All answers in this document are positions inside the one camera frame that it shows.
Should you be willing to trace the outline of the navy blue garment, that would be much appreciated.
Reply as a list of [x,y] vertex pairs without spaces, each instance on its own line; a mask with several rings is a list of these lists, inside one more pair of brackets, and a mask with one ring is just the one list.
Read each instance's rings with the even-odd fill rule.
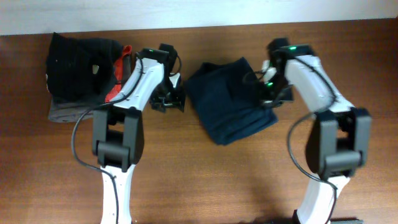
[[193,108],[210,136],[218,145],[228,145],[262,131],[278,122],[272,109],[259,105],[254,87],[243,77],[255,79],[248,61],[217,65],[202,63],[183,86]]

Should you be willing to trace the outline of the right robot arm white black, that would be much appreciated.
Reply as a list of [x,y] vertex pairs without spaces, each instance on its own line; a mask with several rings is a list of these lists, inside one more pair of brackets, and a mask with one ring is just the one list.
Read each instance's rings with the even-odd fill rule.
[[259,79],[260,104],[276,108],[293,100],[293,88],[298,91],[308,114],[290,127],[287,139],[300,123],[313,119],[305,146],[309,171],[300,166],[287,143],[292,162],[310,181],[302,203],[286,223],[332,223],[341,191],[367,161],[372,117],[340,93],[311,46],[278,38],[268,44],[267,52],[269,61]]

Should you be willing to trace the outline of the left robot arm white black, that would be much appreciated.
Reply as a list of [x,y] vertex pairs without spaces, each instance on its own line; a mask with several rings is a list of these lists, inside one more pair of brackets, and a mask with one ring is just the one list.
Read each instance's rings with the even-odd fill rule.
[[144,150],[142,112],[146,105],[162,113],[184,110],[181,76],[173,71],[179,58],[168,44],[142,49],[111,106],[93,112],[92,150],[103,176],[102,223],[132,223],[132,175]]

